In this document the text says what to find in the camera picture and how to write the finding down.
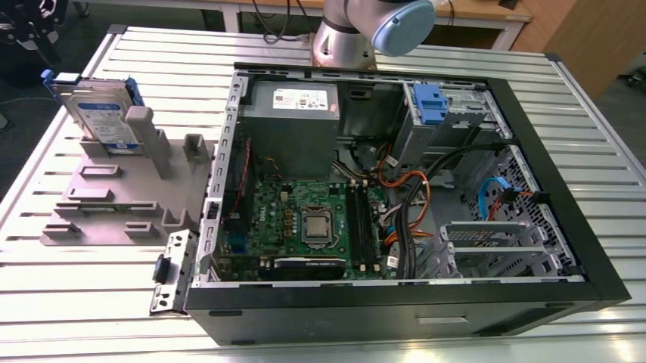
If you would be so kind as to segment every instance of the metal bracket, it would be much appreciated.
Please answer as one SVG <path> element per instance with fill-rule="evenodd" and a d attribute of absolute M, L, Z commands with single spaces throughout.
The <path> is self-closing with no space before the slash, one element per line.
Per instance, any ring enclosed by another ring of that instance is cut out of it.
<path fill-rule="evenodd" d="M 186 315 L 185 300 L 193 281 L 191 269 L 198 246 L 195 233 L 189 229 L 171 233 L 165 254 L 155 264 L 155 294 L 151 316 L 161 314 Z"/>

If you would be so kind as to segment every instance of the white sticker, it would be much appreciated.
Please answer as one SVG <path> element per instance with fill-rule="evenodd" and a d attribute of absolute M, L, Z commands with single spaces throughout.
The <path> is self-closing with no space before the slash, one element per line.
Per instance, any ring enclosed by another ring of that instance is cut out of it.
<path fill-rule="evenodd" d="M 399 259 L 394 256 L 389 256 L 386 261 L 386 266 L 391 268 L 397 268 L 398 264 L 399 264 Z"/>
<path fill-rule="evenodd" d="M 282 110 L 327 110 L 327 92 L 309 89 L 277 89 L 274 108 Z"/>
<path fill-rule="evenodd" d="M 123 110 L 118 104 L 79 103 L 79 112 L 94 135 L 108 147 L 136 148 L 138 140 L 131 127 L 122 121 Z"/>
<path fill-rule="evenodd" d="M 391 164 L 393 167 L 397 166 L 397 163 L 399 162 L 394 157 L 391 157 L 390 155 L 386 157 L 386 162 L 389 164 Z"/>
<path fill-rule="evenodd" d="M 522 17 L 520 15 L 508 15 L 505 17 L 508 20 L 521 20 L 521 21 L 529 21 L 529 17 Z"/>

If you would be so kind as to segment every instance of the wooden desk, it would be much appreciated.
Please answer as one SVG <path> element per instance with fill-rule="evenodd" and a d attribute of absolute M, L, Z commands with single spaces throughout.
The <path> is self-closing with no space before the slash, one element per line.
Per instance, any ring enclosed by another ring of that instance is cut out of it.
<path fill-rule="evenodd" d="M 241 33 L 239 14 L 255 11 L 251 0 L 86 0 L 86 2 L 221 11 L 225 16 L 225 26 L 229 33 Z M 257 2 L 259 10 L 266 14 L 285 14 L 287 12 L 286 0 L 257 0 Z M 301 2 L 309 15 L 315 17 L 323 16 L 326 0 L 301 0 Z M 293 14 L 301 14 L 297 0 L 291 0 L 291 3 Z M 516 10 L 498 6 L 498 0 L 454 0 L 454 7 L 455 26 L 501 30 L 492 47 L 492 49 L 500 51 L 508 51 L 512 48 L 524 25 L 533 21 L 534 18 L 532 11 L 524 6 L 522 2 L 520 2 Z M 437 24 L 447 25 L 450 21 L 449 3 L 438 7 L 437 15 Z"/>
<path fill-rule="evenodd" d="M 251 0 L 218 0 L 219 2 L 253 4 Z M 257 0 L 259 5 L 285 6 L 286 0 Z M 326 0 L 301 0 L 306 8 L 323 8 Z M 297 0 L 293 0 L 293 5 L 298 6 Z M 514 10 L 509 10 L 498 6 L 497 0 L 454 0 L 455 17 L 459 19 L 489 19 L 489 20 L 509 20 L 528 23 L 533 21 L 534 15 L 520 2 Z M 438 17 L 450 17 L 451 7 L 449 2 L 437 8 Z"/>

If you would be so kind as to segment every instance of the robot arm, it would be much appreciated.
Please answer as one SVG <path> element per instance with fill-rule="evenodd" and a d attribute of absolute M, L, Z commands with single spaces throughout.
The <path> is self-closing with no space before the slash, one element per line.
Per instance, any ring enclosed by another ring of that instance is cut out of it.
<path fill-rule="evenodd" d="M 0 42 L 18 42 L 50 65 L 60 63 L 52 43 L 67 7 L 68 0 L 0 0 Z"/>
<path fill-rule="evenodd" d="M 430 0 L 326 0 L 313 43 L 317 65 L 367 68 L 375 49 L 393 57 L 409 53 L 434 24 Z"/>

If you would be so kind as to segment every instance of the open computer tower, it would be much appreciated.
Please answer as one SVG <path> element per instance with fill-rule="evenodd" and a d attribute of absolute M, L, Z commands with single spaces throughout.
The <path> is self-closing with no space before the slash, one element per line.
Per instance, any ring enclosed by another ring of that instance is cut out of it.
<path fill-rule="evenodd" d="M 508 81 L 237 64 L 151 313 L 229 344 L 490 337 L 630 299 Z"/>

